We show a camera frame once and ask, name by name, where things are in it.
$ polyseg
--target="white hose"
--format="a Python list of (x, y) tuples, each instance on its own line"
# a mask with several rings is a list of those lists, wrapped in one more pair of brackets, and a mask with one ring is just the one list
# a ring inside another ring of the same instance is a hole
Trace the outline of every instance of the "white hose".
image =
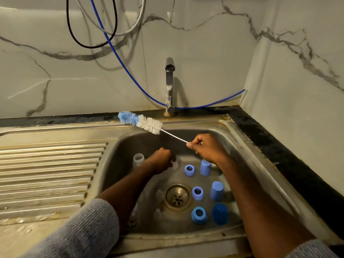
[[(91, 21), (91, 23), (93, 23), (94, 26), (96, 26), (99, 30), (101, 30), (104, 33), (107, 33), (107, 34), (110, 34), (110, 35), (113, 34), (113, 32), (109, 33), (106, 30), (102, 29), (95, 21), (92, 20), (92, 18), (89, 16), (89, 14), (85, 11), (84, 7), (80, 3), (80, 0), (75, 0), (75, 1), (78, 4), (80, 10), (83, 12), (83, 14)], [(142, 0), (142, 6), (141, 6), (141, 9), (140, 9), (140, 14), (139, 14), (139, 17), (137, 18), (137, 21), (135, 22), (135, 24), (129, 30), (127, 30), (126, 32), (117, 33), (117, 34), (115, 34), (115, 36), (123, 36), (123, 35), (126, 35), (128, 33), (131, 33), (139, 25), (140, 21), (142, 20), (142, 17), (144, 16), (144, 8), (145, 8), (145, 6), (146, 6), (146, 0)]]

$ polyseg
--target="black cable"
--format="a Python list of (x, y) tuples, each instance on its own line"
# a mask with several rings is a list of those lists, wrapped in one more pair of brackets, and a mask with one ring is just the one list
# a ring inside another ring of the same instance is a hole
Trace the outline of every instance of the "black cable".
[[(117, 31), (117, 9), (116, 9), (116, 3), (114, 2), (114, 0), (112, 0), (112, 3), (114, 4), (114, 17), (115, 17), (115, 25), (114, 25), (114, 33), (111, 35), (110, 40), (112, 40), (114, 38), (114, 35), (116, 34)], [(105, 45), (108, 44), (108, 42), (96, 45), (96, 46), (86, 46), (83, 45), (82, 43), (80, 43), (74, 36), (72, 30), (71, 30), (71, 23), (69, 21), (69, 0), (66, 0), (66, 13), (67, 13), (67, 25), (68, 25), (68, 29), (69, 29), (69, 33), (71, 34), (71, 36), (73, 37), (73, 39), (75, 40), (76, 43), (78, 43), (80, 46), (87, 48), (87, 49), (95, 49), (95, 48), (100, 48), (103, 47)]]

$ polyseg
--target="person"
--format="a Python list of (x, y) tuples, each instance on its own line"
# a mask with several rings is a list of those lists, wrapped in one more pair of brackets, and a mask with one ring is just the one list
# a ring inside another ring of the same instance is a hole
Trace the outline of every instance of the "person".
[[(210, 134), (199, 134), (187, 147), (216, 164), (225, 175), (256, 258), (337, 257), (299, 221), (278, 205), (251, 171), (242, 169)], [(175, 160), (160, 148), (133, 173), (102, 192), (58, 231), (23, 258), (101, 258), (108, 255), (125, 228), (149, 179)]]

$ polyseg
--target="faucet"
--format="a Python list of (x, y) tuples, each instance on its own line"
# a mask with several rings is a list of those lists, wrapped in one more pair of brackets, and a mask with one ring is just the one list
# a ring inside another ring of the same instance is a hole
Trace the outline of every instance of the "faucet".
[(166, 70), (166, 110), (164, 112), (165, 116), (174, 115), (175, 108), (172, 106), (173, 97), (173, 72), (175, 71), (174, 61), (171, 57), (165, 60), (165, 70)]

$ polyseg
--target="sink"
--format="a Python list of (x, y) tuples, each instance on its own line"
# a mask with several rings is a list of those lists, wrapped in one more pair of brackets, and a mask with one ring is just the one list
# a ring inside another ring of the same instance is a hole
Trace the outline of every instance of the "sink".
[[(229, 116), (159, 120), (165, 130), (187, 141), (198, 133), (213, 134), (239, 165), (251, 169), (264, 190), (318, 239), (343, 243)], [(132, 172), (136, 153), (148, 158), (160, 147), (176, 154), (178, 168), (148, 182), (138, 200), (138, 226), (123, 233), (112, 253), (161, 248), (168, 252), (172, 247), (184, 253), (187, 246), (216, 250), (215, 246), (224, 242), (233, 254), (250, 252), (235, 199), (216, 165), (211, 166), (209, 176), (202, 176), (200, 156), (183, 142), (119, 121), (99, 121), (0, 128), (0, 257), (2, 253), (18, 257), (58, 230), (71, 215)], [(191, 177), (183, 172), (188, 164), (195, 167)], [(211, 217), (215, 202), (209, 191), (214, 181), (223, 183), (222, 203), (230, 212), (228, 224), (223, 226)], [(204, 190), (200, 201), (192, 198), (194, 186)], [(205, 209), (205, 224), (191, 219), (196, 206)], [(212, 254), (222, 256), (215, 251)]]
[[(192, 141), (199, 133), (209, 132), (209, 130), (200, 129), (168, 131), (187, 141)], [(225, 144), (227, 141), (227, 138), (220, 133), (215, 131), (211, 131), (211, 133), (220, 142)], [(187, 148), (185, 143), (164, 133), (153, 135), (145, 132), (122, 138), (114, 150), (112, 161), (106, 171), (103, 189), (133, 171), (132, 161), (135, 154), (142, 153), (147, 159), (160, 147), (170, 149), (176, 154), (178, 168), (176, 170), (169, 168), (165, 172), (155, 175), (148, 182), (138, 201), (140, 223), (130, 231), (131, 233), (164, 235), (219, 229), (220, 226), (216, 225), (211, 217), (212, 208), (216, 204), (210, 198), (210, 189), (214, 181), (220, 181), (224, 185), (222, 203), (227, 205), (230, 212), (227, 226), (241, 224), (238, 207), (221, 170), (213, 164), (209, 176), (201, 175), (202, 158)], [(185, 175), (184, 167), (186, 165), (195, 167), (193, 176)], [(204, 197), (200, 201), (192, 198), (192, 188), (195, 186), (200, 186), (204, 191)], [(207, 213), (205, 224), (196, 224), (191, 219), (191, 212), (197, 206), (204, 208)]]

